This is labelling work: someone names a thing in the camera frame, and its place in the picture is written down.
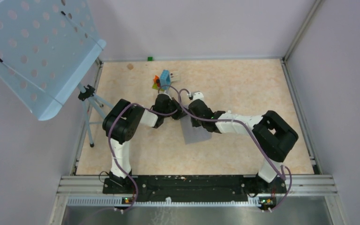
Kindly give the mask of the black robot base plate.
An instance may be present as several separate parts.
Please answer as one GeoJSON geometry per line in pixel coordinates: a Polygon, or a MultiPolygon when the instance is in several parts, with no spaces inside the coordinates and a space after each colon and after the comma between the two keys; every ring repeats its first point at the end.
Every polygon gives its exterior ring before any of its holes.
{"type": "Polygon", "coordinates": [[[286,193],[285,182],[277,177],[267,183],[257,175],[138,175],[105,178],[103,194],[136,197],[137,203],[246,202],[252,197],[274,197],[286,193]]]}

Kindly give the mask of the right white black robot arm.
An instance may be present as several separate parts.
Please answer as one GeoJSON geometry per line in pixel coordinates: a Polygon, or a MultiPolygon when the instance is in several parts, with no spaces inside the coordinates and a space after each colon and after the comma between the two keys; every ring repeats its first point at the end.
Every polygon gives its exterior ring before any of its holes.
{"type": "Polygon", "coordinates": [[[260,192],[269,193],[275,187],[275,178],[286,179],[283,162],[299,135],[277,112],[268,110],[257,116],[213,112],[200,99],[192,101],[188,111],[194,127],[203,127],[211,133],[250,136],[264,157],[256,180],[260,192]]]}

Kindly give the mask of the colourful toy block assembly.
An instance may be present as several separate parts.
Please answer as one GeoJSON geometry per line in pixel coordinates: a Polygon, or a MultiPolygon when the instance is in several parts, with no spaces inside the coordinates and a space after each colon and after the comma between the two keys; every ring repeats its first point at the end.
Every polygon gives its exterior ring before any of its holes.
{"type": "Polygon", "coordinates": [[[180,75],[177,71],[170,72],[169,70],[163,70],[160,76],[154,76],[152,89],[167,91],[169,85],[178,81],[180,81],[180,75]]]}

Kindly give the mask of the grey envelope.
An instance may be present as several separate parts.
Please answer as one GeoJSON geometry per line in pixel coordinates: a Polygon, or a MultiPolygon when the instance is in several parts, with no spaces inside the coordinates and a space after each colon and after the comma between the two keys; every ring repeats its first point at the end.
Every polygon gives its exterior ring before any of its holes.
{"type": "Polygon", "coordinates": [[[203,127],[193,127],[189,116],[181,118],[180,124],[185,144],[204,142],[212,138],[212,133],[203,127]]]}

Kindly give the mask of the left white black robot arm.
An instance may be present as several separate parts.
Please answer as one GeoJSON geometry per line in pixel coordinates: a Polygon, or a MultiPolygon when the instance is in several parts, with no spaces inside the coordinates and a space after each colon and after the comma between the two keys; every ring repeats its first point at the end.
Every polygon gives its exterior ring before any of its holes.
{"type": "Polygon", "coordinates": [[[108,173],[110,182],[121,194],[130,191],[132,182],[129,159],[130,140],[139,125],[159,128],[165,118],[179,120],[187,114],[180,104],[167,94],[158,94],[151,108],[120,99],[103,120],[102,128],[109,138],[112,151],[112,166],[108,173]]]}

